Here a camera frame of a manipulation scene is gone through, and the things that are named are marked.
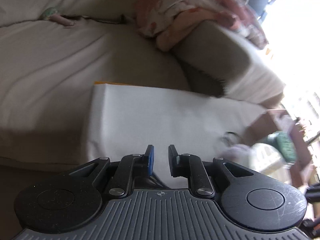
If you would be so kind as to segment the beige covered sofa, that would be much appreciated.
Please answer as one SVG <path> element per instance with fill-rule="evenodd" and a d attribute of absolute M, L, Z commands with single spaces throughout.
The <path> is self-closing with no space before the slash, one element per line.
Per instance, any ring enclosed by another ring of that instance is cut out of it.
<path fill-rule="evenodd" d="M 65 171 L 168 146 L 212 160 L 284 86 L 248 39 L 200 23 L 167 52 L 137 0 L 1 0 L 1 164 Z"/>

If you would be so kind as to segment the lilac fluffy sock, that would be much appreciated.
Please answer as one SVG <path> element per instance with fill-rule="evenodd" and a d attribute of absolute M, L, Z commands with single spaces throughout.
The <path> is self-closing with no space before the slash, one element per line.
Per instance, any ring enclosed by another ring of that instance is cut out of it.
<path fill-rule="evenodd" d="M 262 174 L 270 174 L 285 165 L 279 151 L 264 143 L 256 143 L 252 147 L 236 144 L 228 147 L 219 157 Z"/>

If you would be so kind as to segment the pink cardboard box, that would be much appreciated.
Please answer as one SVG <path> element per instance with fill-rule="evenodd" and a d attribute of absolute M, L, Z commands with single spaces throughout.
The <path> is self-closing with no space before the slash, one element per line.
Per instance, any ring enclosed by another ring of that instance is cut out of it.
<path fill-rule="evenodd" d="M 291 184 L 305 185 L 312 172 L 312 156 L 302 133 L 284 109 L 268 109 L 259 115 L 244 131 L 245 144 L 252 146 L 275 132 L 284 132 L 291 139 L 296 150 L 296 162 L 290 168 Z"/>

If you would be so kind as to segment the green lid glass jar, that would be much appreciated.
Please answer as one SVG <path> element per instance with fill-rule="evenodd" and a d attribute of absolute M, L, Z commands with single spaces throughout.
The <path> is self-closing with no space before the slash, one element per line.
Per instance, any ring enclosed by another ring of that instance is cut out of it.
<path fill-rule="evenodd" d="M 287 163 L 294 164 L 296 162 L 296 148 L 287 133 L 283 131 L 276 131 L 269 134 L 264 139 L 264 143 L 274 147 Z"/>

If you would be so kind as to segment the pink floral blanket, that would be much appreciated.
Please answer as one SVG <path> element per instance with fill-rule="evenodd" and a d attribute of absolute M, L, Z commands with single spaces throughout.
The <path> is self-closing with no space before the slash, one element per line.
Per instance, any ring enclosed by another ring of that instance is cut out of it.
<path fill-rule="evenodd" d="M 139 32 L 169 51 L 201 22 L 214 21 L 264 49 L 268 41 L 253 10 L 243 0 L 138 0 Z"/>

